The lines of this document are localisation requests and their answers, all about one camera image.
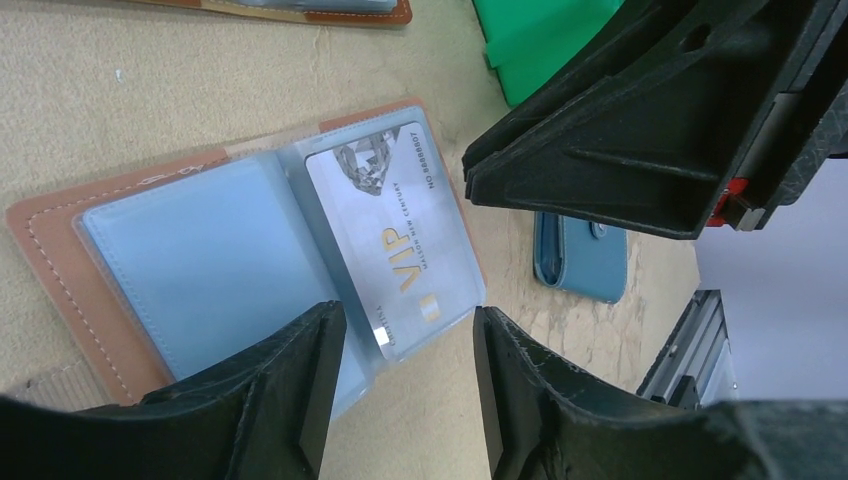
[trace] beige table surface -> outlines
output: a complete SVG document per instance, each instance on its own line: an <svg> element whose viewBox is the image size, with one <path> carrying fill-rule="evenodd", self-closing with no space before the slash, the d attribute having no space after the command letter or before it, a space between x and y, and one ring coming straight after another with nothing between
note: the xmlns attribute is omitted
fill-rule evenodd
<svg viewBox="0 0 848 480"><path fill-rule="evenodd" d="M406 29L380 31L0 0L0 205L408 95L426 103L461 186L464 149L507 107L471 0L413 9ZM462 207L489 304L634 390L698 283L691 244L631 234L628 292L610 307L533 280L531 213ZM85 370L5 228L0 272L0 391L21 395L27 380ZM465 321L381 375L331 426L321 478L487 478L471 346Z"/></svg>

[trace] card holder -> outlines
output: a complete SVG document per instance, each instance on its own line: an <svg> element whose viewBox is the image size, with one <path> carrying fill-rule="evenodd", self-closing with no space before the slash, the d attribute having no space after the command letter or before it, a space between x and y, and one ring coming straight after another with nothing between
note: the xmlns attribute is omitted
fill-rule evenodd
<svg viewBox="0 0 848 480"><path fill-rule="evenodd" d="M550 213L536 213L536 278L548 287L617 303L627 286L627 232Z"/></svg>
<svg viewBox="0 0 848 480"><path fill-rule="evenodd" d="M341 300L348 330L333 405L337 417L380 371L483 303L479 262L416 101L300 132L246 142L200 163L192 157L175 162L178 168L36 197L7 212L21 247L116 400L133 403L263 340L316 303ZM372 199L344 176L337 186L394 212L377 211L374 218L404 216L407 207L395 190L419 193L412 200L420 212L386 225L411 235L419 250L441 244L446 253L428 254L431 267L402 301L394 297L405 288L386 292L404 281L391 273L393 262L412 261L412 254L389 256L380 247L379 263L387 267L380 278L364 257L351 257L354 237L339 230L337 212L327 203L336 194L327 197L327 185L318 188L307 168L329 159L341 175L349 166L333 158L336 149L365 145L386 132L405 136L394 165L383 172L391 184L387 194ZM22 222L25 228L17 228ZM418 232L404 233L413 225ZM386 230L378 222L364 232L379 246ZM51 290L56 278L61 292ZM363 279L374 288L363 289ZM457 283L440 286L450 281ZM387 318L376 317L375 299Z"/></svg>
<svg viewBox="0 0 848 480"><path fill-rule="evenodd" d="M176 380L338 300L277 156L255 155L86 211L81 224ZM373 372L348 336L334 415Z"/></svg>
<svg viewBox="0 0 848 480"><path fill-rule="evenodd" d="M274 152L278 156L287 178L301 179L292 180L289 184L300 202L304 190L308 193L312 189L311 182L305 177L306 173L302 173L300 177L296 174L298 170L295 168L298 163L296 154L309 144L309 142L301 142L302 140L315 141L323 138L327 133L342 130L354 124L367 123L369 120L391 115L410 107L423 112L417 99L403 100L354 115L311 125L305 124L293 130L27 198L12 205L6 211L6 223L36 277L96 373L97 380L102 383L112 401L131 405L138 402L148 392L172 383L174 375L163 361L163 356L159 354L158 347L152 342L142 323L135 318L135 312L132 311L117 281L112 278L94 242L88 238L81 222L83 215L93 208L153 191L184 179L212 173L218 168L232 165L240 159L263 152ZM282 157L286 155L289 156L288 161L293 162L295 166L287 166L282 161ZM302 158L299 163L300 171L305 172ZM320 210L320 207L315 207L311 213L305 213L310 231L316 223L312 217L320 216ZM325 238L316 234L313 236L316 239ZM338 263L341 261L341 255L337 252L337 247L332 242L323 242L331 245L322 245L322 242L316 240L316 243L336 284L337 295L346 302L346 315L348 324L351 326L349 331L363 341L362 345L358 346L361 350L359 353L365 358L363 363L367 368L363 368L366 374L368 370L377 372L387 368L386 359L381 354L376 341L373 340L373 332L367 320L364 320L364 313L357 314L355 308L350 306L350 298L355 298L355 291L349 285L350 281L348 280L346 289L343 275L340 277L341 281L335 279L339 272L346 272L346 267ZM336 250L336 260L338 260L335 263L333 258L326 256L327 252L332 253L333 249ZM358 330L354 325L357 323L354 318L357 315L359 322L364 323L364 326L360 325ZM359 367L356 366L354 374L347 375L346 365L355 366L356 362L345 362L342 365L339 389L346 388L343 386L345 378L357 377L355 371ZM62 374L55 376L56 382L61 383L65 380Z"/></svg>

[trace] blue leather card holder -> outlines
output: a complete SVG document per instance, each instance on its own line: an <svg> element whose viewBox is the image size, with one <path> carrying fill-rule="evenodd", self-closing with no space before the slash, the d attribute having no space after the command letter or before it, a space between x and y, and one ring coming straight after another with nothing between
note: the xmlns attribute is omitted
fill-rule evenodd
<svg viewBox="0 0 848 480"><path fill-rule="evenodd" d="M616 303L627 286L627 232L595 222L536 213L536 277L545 285Z"/></svg>
<svg viewBox="0 0 848 480"><path fill-rule="evenodd" d="M92 208L81 225L177 380L339 298L274 152ZM369 370L348 332L334 416Z"/></svg>

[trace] white card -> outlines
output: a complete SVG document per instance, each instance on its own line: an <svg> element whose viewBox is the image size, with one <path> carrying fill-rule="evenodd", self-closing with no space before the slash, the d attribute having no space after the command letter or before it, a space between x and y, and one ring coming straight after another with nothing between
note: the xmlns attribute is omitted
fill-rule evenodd
<svg viewBox="0 0 848 480"><path fill-rule="evenodd" d="M418 122L306 159L368 321L402 360L485 299L430 132Z"/></svg>

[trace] green object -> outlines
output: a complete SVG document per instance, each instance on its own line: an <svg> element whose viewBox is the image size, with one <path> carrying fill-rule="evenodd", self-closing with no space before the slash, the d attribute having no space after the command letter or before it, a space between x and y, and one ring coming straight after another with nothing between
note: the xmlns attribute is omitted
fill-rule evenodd
<svg viewBox="0 0 848 480"><path fill-rule="evenodd" d="M624 0L474 0L489 66L518 105L561 69Z"/></svg>

